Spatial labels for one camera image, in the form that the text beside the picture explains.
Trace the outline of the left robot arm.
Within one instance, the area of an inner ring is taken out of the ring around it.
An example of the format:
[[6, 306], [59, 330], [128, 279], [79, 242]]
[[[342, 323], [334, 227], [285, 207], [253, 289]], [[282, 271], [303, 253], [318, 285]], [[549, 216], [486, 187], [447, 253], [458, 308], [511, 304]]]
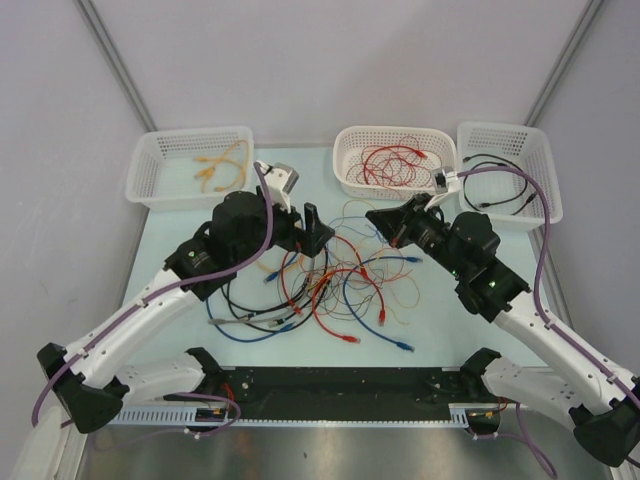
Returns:
[[113, 420], [129, 402], [165, 395], [207, 400], [221, 387], [219, 366], [203, 348], [141, 367], [129, 359], [169, 322], [204, 302], [239, 270], [277, 246], [316, 257], [334, 236], [315, 205], [285, 208], [262, 192], [228, 194], [153, 280], [103, 324], [66, 346], [48, 343], [36, 358], [71, 423], [83, 434]]

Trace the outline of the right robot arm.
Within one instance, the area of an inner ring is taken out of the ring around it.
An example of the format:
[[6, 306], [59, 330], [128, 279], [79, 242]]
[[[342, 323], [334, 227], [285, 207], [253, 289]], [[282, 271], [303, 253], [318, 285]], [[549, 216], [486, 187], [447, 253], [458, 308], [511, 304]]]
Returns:
[[500, 261], [499, 236], [489, 217], [463, 212], [451, 223], [431, 197], [420, 194], [396, 208], [374, 209], [366, 218], [401, 249], [415, 245], [457, 282], [464, 308], [521, 341], [554, 374], [525, 372], [484, 349], [470, 357], [461, 376], [473, 401], [491, 394], [525, 404], [569, 429], [599, 462], [618, 467], [639, 444], [639, 378], [607, 359], [544, 307], [537, 291]]

